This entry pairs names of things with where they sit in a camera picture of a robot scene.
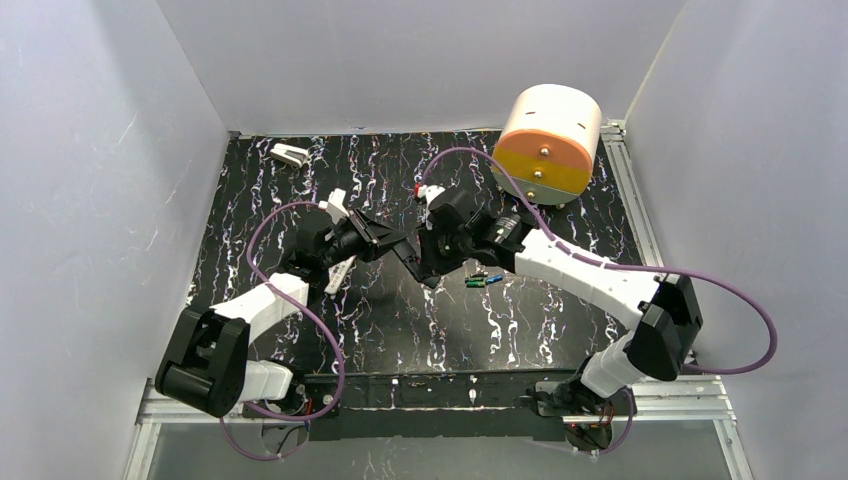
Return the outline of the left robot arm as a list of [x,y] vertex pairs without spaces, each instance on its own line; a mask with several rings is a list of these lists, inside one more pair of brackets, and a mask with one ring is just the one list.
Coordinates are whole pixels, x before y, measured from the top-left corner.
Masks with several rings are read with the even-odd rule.
[[269,280],[205,310],[185,308],[154,378],[155,390],[213,417],[239,403],[280,401],[295,375],[278,361],[251,361],[250,345],[325,293],[332,268],[351,258],[374,261],[392,252],[419,261],[406,233],[350,210],[319,213],[298,227]]

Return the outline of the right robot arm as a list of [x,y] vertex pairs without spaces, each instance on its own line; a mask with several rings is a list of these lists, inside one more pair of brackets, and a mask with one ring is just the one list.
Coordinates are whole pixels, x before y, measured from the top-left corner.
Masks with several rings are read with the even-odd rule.
[[445,275],[474,259],[565,290],[627,329],[581,365],[570,393],[608,398],[644,377],[673,381],[681,373],[703,324],[689,277],[627,271],[548,236],[527,215],[495,216],[455,187],[420,186],[416,198],[427,210],[418,239],[428,272]]

